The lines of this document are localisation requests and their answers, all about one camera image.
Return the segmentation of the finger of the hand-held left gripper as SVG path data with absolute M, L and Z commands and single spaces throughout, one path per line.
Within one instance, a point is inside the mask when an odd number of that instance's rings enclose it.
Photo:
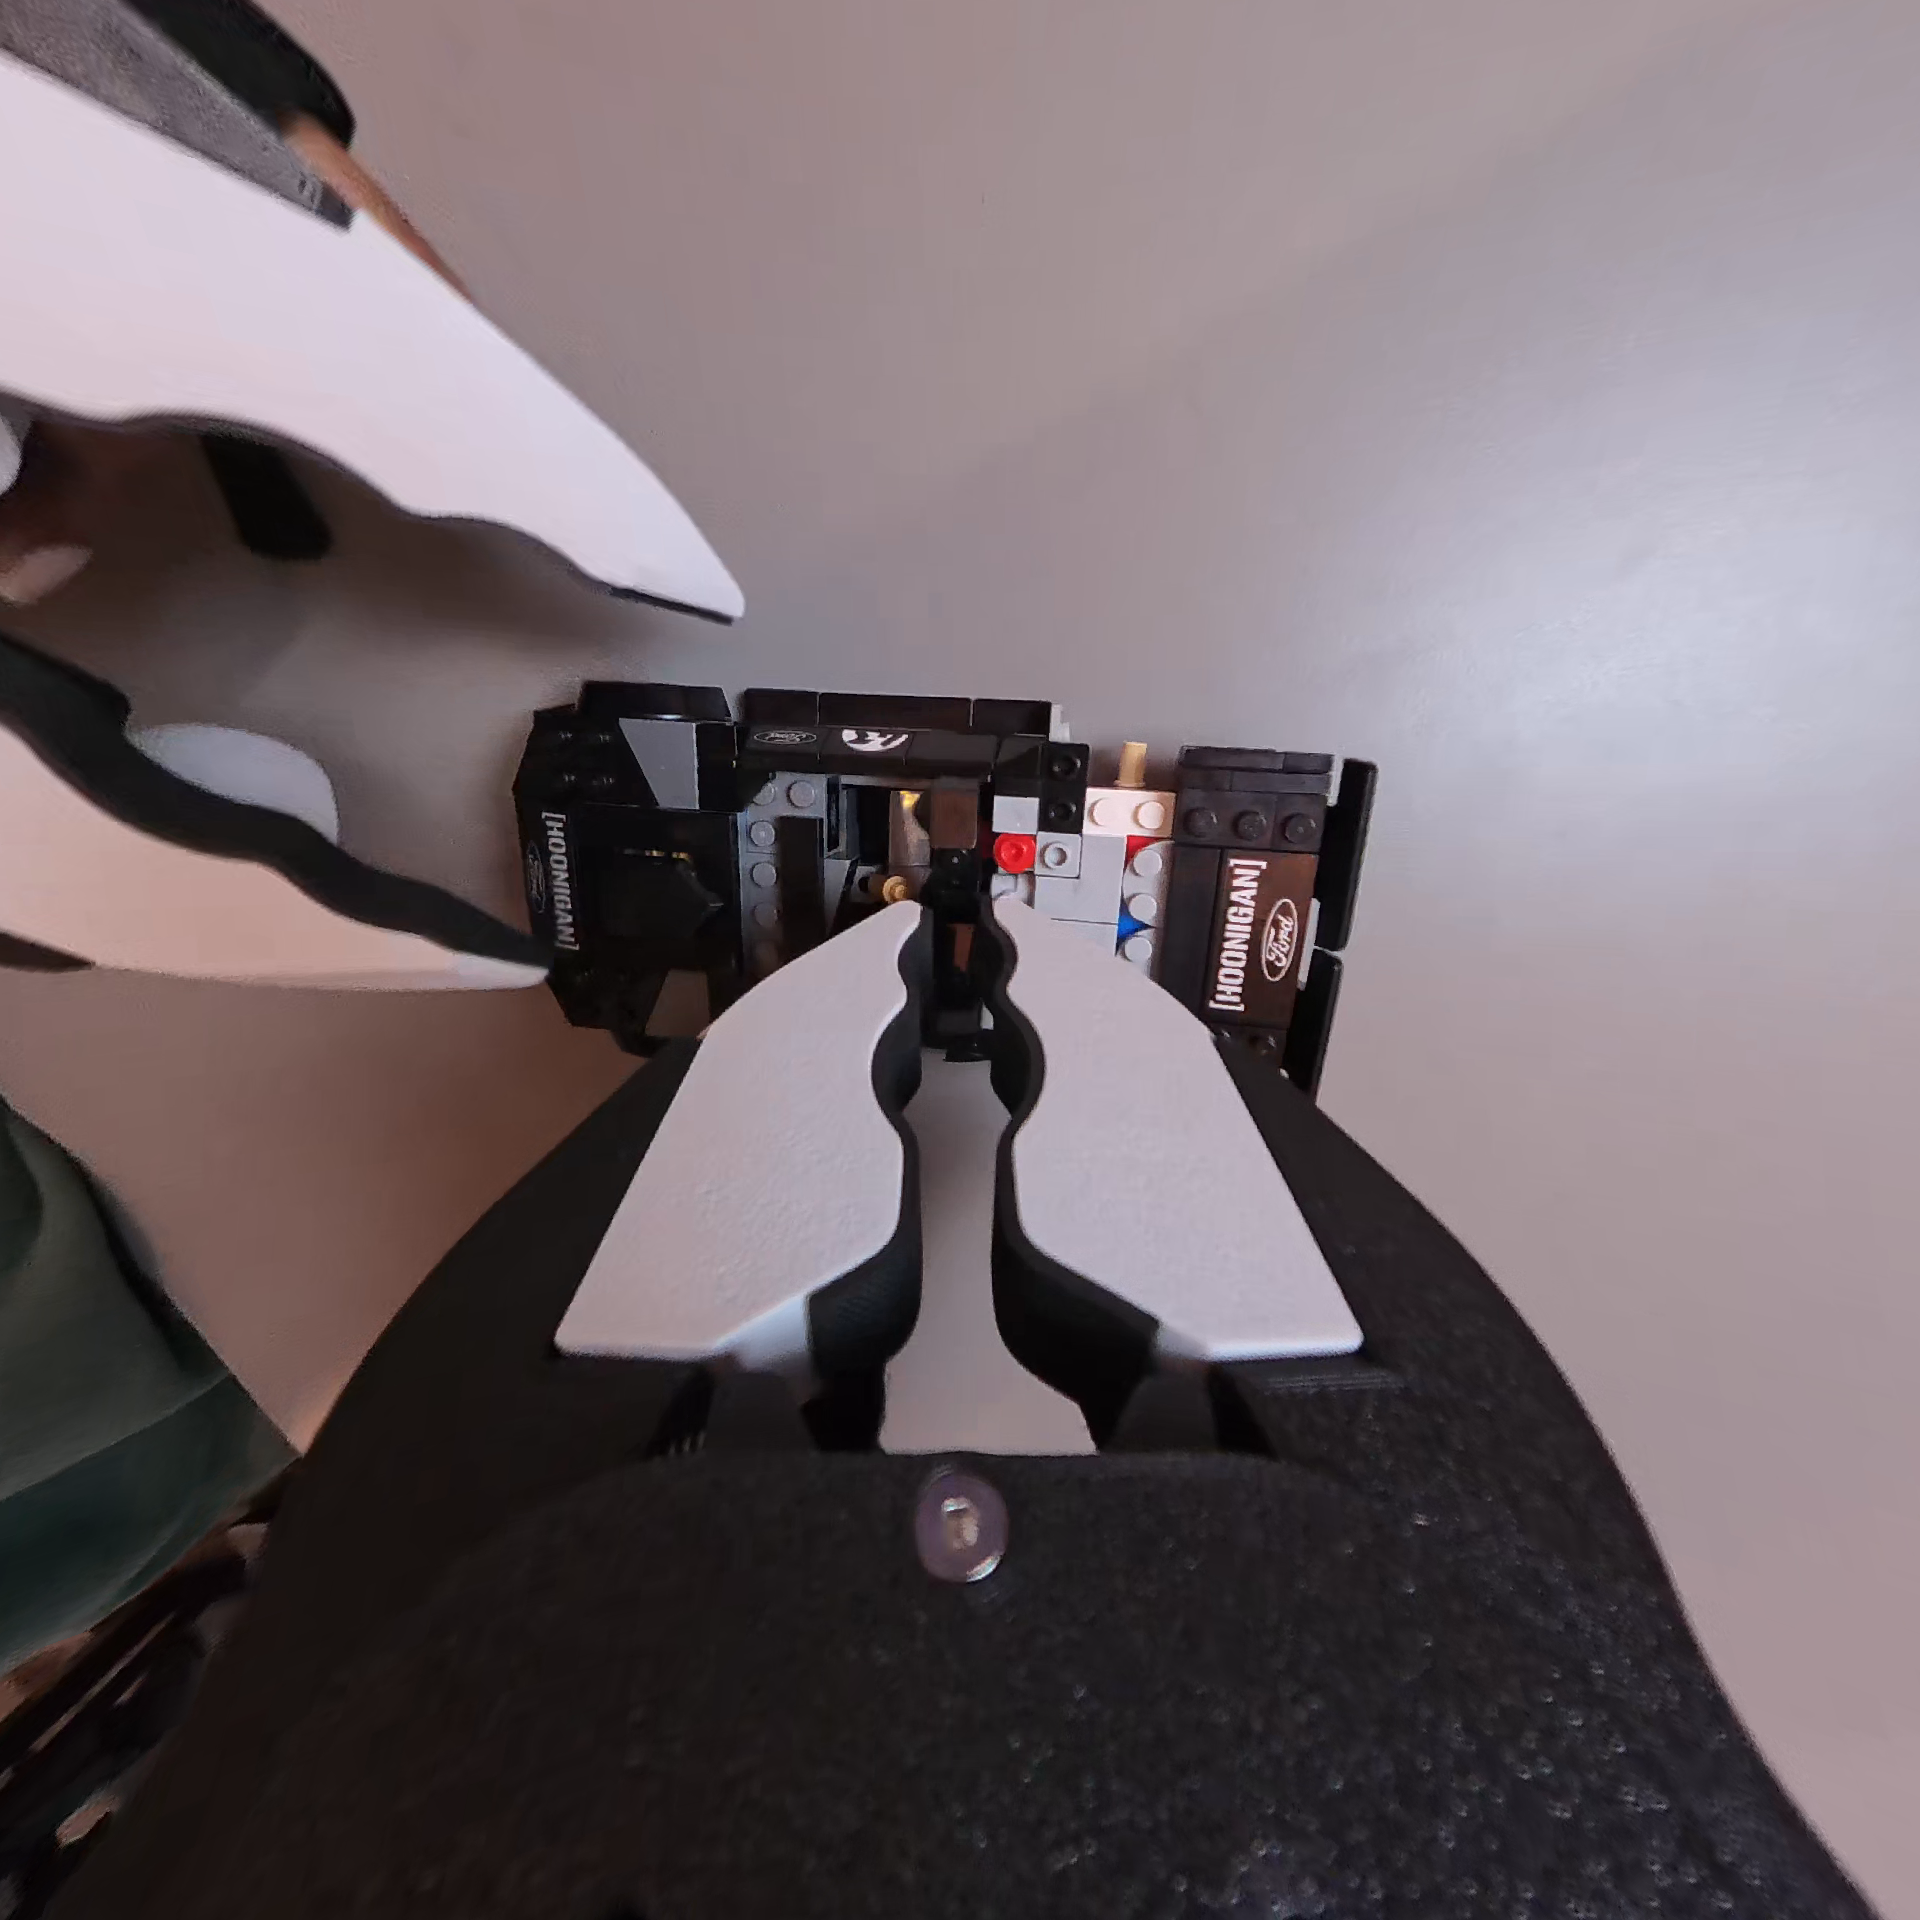
M 21 57 L 1 70 L 5 395 L 249 430 L 612 593 L 743 616 L 646 462 L 372 219 L 333 225 Z
M 548 955 L 340 846 L 327 773 L 1 638 L 1 965 L 372 992 L 524 990 Z

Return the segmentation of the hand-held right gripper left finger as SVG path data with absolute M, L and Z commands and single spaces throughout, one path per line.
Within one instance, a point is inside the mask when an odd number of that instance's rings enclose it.
M 921 1313 L 921 909 L 781 968 L 703 1035 L 558 1327 L 561 1354 L 864 1376 Z

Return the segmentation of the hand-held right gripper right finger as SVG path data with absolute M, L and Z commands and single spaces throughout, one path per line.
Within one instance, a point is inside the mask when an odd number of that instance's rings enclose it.
M 993 910 L 996 1314 L 1040 1376 L 1320 1360 L 1359 1323 L 1212 1033 L 1033 910 Z

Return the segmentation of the long black lego plate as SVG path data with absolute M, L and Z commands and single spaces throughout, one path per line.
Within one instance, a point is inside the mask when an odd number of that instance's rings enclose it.
M 978 934 L 989 917 L 993 870 L 978 848 L 935 843 L 919 889 L 927 923 L 927 974 L 921 992 L 921 1042 L 948 1064 L 980 1064 L 991 1048 L 991 1017 L 980 999 Z

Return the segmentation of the black lego car model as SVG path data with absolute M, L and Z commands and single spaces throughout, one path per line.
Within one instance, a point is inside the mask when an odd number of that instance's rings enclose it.
M 1097 763 L 1048 703 L 589 682 L 534 714 L 511 795 L 524 898 L 572 1027 L 630 1057 L 662 999 L 743 992 L 887 906 L 935 843 L 1320 1089 L 1378 769 L 1184 746 Z

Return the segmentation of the person's left hand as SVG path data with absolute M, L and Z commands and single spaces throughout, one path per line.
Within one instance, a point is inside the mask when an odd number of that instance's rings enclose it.
M 377 223 L 455 293 L 466 296 L 392 194 L 313 112 L 280 107 L 272 122 L 317 181 Z M 132 512 L 142 494 L 153 493 L 173 439 L 172 430 L 36 421 L 22 442 L 16 481 L 1 498 L 5 605 L 38 605 L 81 574 L 102 535 Z M 231 527 L 249 551 L 280 563 L 310 563 L 329 553 L 327 522 L 277 450 L 215 434 L 204 434 L 199 447 Z

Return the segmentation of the person's green sweatshirt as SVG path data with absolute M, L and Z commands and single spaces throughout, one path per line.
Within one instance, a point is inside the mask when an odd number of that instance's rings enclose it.
M 1 1672 L 143 1593 L 295 1458 L 105 1189 L 1 1109 Z

